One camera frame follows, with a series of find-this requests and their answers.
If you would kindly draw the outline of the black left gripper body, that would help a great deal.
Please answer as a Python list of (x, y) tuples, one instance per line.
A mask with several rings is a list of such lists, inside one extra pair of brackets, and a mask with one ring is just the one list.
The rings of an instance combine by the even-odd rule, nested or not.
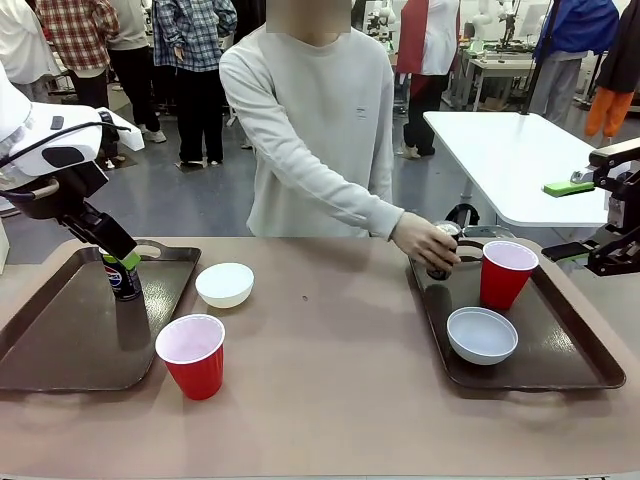
[(58, 170), (54, 174), (58, 190), (53, 195), (54, 218), (74, 234), (94, 235), (102, 213), (87, 199), (102, 188), (108, 178), (95, 162)]

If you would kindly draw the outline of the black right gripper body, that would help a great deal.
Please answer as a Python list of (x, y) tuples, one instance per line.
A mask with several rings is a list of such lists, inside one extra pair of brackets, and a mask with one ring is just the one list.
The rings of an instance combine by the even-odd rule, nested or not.
[(639, 172), (610, 177), (610, 170), (617, 166), (615, 161), (605, 161), (593, 172), (594, 185), (611, 193), (604, 226), (610, 240), (598, 243), (587, 261), (587, 268), (598, 276), (639, 272)]

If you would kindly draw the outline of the person's right hand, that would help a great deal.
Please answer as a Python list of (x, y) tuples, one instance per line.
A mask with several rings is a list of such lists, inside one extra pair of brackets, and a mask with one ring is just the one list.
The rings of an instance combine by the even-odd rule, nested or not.
[(454, 252), (457, 242), (426, 219), (405, 212), (393, 229), (391, 240), (428, 270), (450, 272), (461, 262)]

